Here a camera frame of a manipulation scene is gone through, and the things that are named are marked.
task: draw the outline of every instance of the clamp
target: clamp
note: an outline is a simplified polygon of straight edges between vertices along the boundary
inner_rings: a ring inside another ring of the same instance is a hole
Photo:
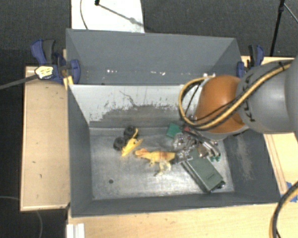
[[[40,67],[35,70],[35,74],[42,80],[52,80],[63,84],[63,79],[67,76],[73,77],[73,83],[77,84],[80,78],[80,67],[78,60],[71,60],[67,64],[64,57],[54,52],[54,40],[38,39],[31,44],[31,52]]]

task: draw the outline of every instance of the yellow cable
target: yellow cable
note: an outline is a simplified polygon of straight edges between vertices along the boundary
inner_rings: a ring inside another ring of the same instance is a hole
[[[221,121],[223,121],[224,119],[226,119],[239,105],[242,104],[242,102],[248,97],[250,96],[263,82],[265,82],[266,80],[270,79],[271,77],[277,75],[278,73],[288,69],[290,67],[290,63],[286,64],[285,66],[281,66],[276,68],[275,70],[273,70],[272,72],[262,76],[259,78],[259,80],[253,85],[251,86],[228,110],[226,110],[221,116],[219,116],[217,119],[214,119],[212,121],[210,121],[209,123],[203,125],[203,126],[199,126],[197,127],[198,129],[208,129],[211,128],[215,125],[217,125],[218,123],[220,123]],[[189,125],[194,125],[197,126],[199,125],[196,122],[190,121],[186,116],[185,113],[183,111],[183,107],[182,107],[182,95],[183,92],[186,90],[186,88],[188,86],[190,86],[191,84],[195,83],[195,82],[199,82],[204,78],[198,78],[198,79],[194,79],[189,81],[187,84],[184,85],[184,87],[181,89],[180,91],[180,95],[179,95],[179,110],[180,110],[180,114],[181,117],[185,120],[186,123],[188,123]]]

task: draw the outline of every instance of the blue clamp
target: blue clamp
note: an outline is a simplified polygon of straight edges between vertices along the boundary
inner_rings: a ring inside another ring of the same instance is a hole
[[[245,74],[244,63],[242,61],[239,61],[237,63],[236,76],[239,78],[242,78],[244,74]]]
[[[249,45],[248,49],[250,60],[248,61],[247,67],[251,69],[261,65],[265,57],[264,49],[260,45]]]
[[[62,73],[66,70],[65,75],[71,75],[73,77],[74,84],[79,82],[80,78],[80,67],[78,60],[74,59],[67,64],[64,57],[59,53],[53,52],[54,40],[36,40],[31,44],[31,52],[35,57],[40,66],[48,65],[53,67],[53,76],[48,77],[47,80],[52,80],[59,84],[63,84],[63,78],[65,77]]]
[[[242,61],[237,63],[236,76],[239,78],[242,78],[253,67],[261,65],[265,57],[264,49],[260,45],[249,45],[248,49],[250,60],[247,60],[247,67],[245,68],[245,64]]]

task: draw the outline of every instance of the toy dinosaur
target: toy dinosaur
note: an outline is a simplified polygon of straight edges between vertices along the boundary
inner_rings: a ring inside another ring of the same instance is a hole
[[[157,175],[162,175],[165,171],[165,167],[167,170],[171,170],[170,161],[175,158],[174,152],[164,152],[164,151],[153,151],[149,152],[147,149],[142,148],[140,150],[135,151],[135,155],[140,158],[150,160],[149,165],[152,166],[154,163],[159,163],[159,172]]]

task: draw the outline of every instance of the gray bin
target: gray bin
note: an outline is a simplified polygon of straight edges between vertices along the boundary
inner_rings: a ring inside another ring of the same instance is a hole
[[[202,193],[180,165],[158,177],[157,166],[113,149],[132,124],[144,139],[141,148],[168,150],[167,127],[180,123],[181,84],[205,72],[235,74],[235,39],[68,30],[67,56],[82,69],[80,84],[68,91],[73,217],[278,201],[263,135],[254,131],[220,142],[215,167],[226,186],[212,194]]]

